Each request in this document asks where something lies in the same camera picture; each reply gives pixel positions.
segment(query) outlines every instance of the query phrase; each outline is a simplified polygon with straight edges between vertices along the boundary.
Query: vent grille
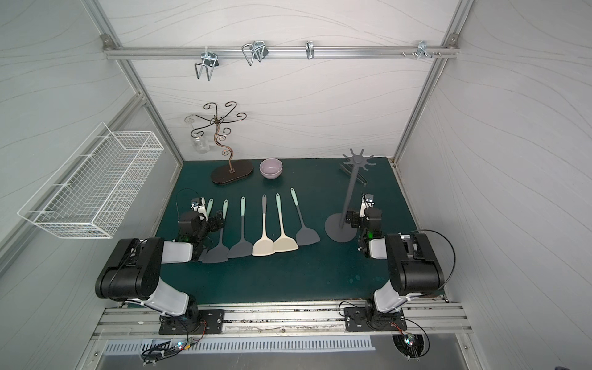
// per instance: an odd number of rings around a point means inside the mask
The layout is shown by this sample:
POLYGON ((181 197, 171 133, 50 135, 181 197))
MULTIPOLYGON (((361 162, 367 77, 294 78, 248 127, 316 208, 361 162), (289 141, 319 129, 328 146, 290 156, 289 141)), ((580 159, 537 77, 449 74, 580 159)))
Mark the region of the vent grille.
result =
MULTIPOLYGON (((105 355, 136 355, 170 339, 113 339, 105 355)), ((370 336, 205 338, 183 353, 349 352, 375 350, 370 336)))

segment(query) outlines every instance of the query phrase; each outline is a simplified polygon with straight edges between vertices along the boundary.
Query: aluminum rail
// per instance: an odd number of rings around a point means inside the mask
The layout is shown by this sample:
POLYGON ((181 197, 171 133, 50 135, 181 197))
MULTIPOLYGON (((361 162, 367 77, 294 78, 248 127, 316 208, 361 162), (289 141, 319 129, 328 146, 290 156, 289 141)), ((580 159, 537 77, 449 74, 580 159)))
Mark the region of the aluminum rail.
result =
MULTIPOLYGON (((306 46, 269 46, 266 59, 307 59, 306 46)), ((240 47, 208 47, 224 59, 244 59, 240 47)), ((107 59, 200 59, 205 47, 114 47, 103 50, 107 59)), ((434 59, 454 58, 459 49, 427 46, 434 59)), ((417 46, 314 46, 315 59, 390 59, 417 56, 417 46)))
MULTIPOLYGON (((347 332, 345 320, 337 311, 341 301, 304 301, 281 303, 239 303, 200 305, 202 309, 225 310, 222 333, 216 337, 265 337, 312 335, 360 335, 347 332)), ((350 300, 363 307, 364 301, 350 300)), ((460 303, 442 298, 419 298, 403 307, 405 317, 412 319, 428 334, 472 333, 460 303)), ((147 308, 108 308, 104 311, 92 335, 94 340, 162 338, 158 334, 159 314, 147 308)), ((415 324, 408 322, 407 331, 421 334, 415 324)), ((366 332, 364 334, 397 334, 394 332, 366 332)), ((184 334, 165 337, 183 337, 184 334)))

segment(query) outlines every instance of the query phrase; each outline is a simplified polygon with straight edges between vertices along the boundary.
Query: brown oval base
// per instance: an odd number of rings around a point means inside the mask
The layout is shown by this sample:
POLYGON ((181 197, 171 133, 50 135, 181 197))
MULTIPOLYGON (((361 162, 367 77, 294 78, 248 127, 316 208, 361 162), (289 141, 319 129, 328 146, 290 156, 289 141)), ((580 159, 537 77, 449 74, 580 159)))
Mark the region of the brown oval base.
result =
POLYGON ((234 172, 231 173, 229 165, 218 167, 212 171, 212 181, 218 185, 225 185, 240 179, 244 179, 253 173, 253 165, 251 164, 251 161, 247 159, 233 161, 232 169, 234 172))

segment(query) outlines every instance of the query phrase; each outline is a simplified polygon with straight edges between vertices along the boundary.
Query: bronze jewelry tree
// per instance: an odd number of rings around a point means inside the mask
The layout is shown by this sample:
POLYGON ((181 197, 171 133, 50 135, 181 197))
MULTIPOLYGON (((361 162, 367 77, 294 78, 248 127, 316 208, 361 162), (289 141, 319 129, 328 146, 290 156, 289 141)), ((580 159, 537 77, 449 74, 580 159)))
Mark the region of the bronze jewelry tree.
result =
POLYGON ((200 115, 192 114, 192 115, 189 115, 185 118, 185 122, 194 123, 195 122, 194 117, 198 117, 204 121, 209 122, 209 124, 207 124, 203 127, 195 128, 191 131, 191 137, 193 137, 195 139, 202 137, 204 135, 204 132, 202 131, 203 128, 207 128, 209 126, 215 126, 216 131, 214 132, 214 142, 216 143, 217 146, 224 148, 222 150, 222 155, 223 156, 229 155, 230 158, 228 159, 228 165, 220 166, 212 171, 211 179, 216 184, 224 185, 224 184, 228 184, 230 182, 245 178, 253 172, 253 165, 251 164, 251 162, 249 160, 243 159, 243 160, 235 160, 234 162, 232 162, 232 157, 234 155, 234 151, 228 145, 224 145, 221 143, 222 141, 226 140, 226 137, 232 132, 232 130, 228 127, 224 127, 222 129, 222 131, 220 131, 220 125, 223 123, 225 124, 225 123, 233 123, 233 122, 242 121, 245 118, 247 118, 247 115, 242 112, 237 113, 236 116, 239 118, 238 120, 225 121, 226 117, 228 117, 230 115, 230 113, 232 113, 232 111, 234 111, 234 109, 236 108, 236 106, 237 106, 236 102, 229 101, 228 103, 224 104, 225 107, 227 107, 227 108, 232 107, 232 109, 223 117, 218 115, 218 105, 216 103, 213 103, 213 102, 206 103, 204 105, 204 109, 208 110, 212 107, 212 105, 215 106, 215 109, 216 109, 216 115, 212 119, 207 119, 207 118, 204 118, 200 115))

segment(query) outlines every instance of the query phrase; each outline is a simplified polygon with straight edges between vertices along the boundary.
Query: gray round base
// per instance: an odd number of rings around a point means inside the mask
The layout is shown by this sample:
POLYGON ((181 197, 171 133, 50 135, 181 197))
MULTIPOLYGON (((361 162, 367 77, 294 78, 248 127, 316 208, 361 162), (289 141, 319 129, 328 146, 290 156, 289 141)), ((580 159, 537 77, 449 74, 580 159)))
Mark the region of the gray round base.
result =
POLYGON ((332 214, 327 217, 325 221, 325 232, 327 235, 338 243, 347 243, 356 237, 358 229, 354 229, 349 224, 344 224, 343 228, 339 228, 339 221, 341 220, 341 213, 332 214))

